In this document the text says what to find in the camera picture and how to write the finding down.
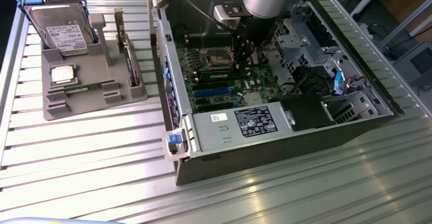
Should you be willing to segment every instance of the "blue pcie slot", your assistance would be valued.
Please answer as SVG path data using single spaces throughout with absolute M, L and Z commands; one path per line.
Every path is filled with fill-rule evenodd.
M 213 89 L 213 90 L 207 90 L 207 91 L 196 91 L 193 93 L 193 96 L 196 98 L 199 98 L 199 97 L 208 97 L 208 96 L 215 96 L 215 95 L 231 94 L 233 88 L 235 87 L 231 86 L 231 87 L 223 88 L 223 89 Z

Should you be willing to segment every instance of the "slotted aluminum surface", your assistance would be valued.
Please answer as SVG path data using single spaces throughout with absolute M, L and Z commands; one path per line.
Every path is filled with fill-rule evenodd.
M 24 21 L 0 130 L 0 220 L 41 216 L 124 223 L 431 221 L 429 112 L 339 4 L 319 1 L 405 116 L 343 147 L 181 187 L 175 186 L 175 167 L 164 160 L 160 143 L 164 123 L 147 1 L 88 3 L 92 13 L 104 13 L 112 38 L 113 8 L 124 8 L 151 98 L 49 122 L 41 116 L 40 41 Z

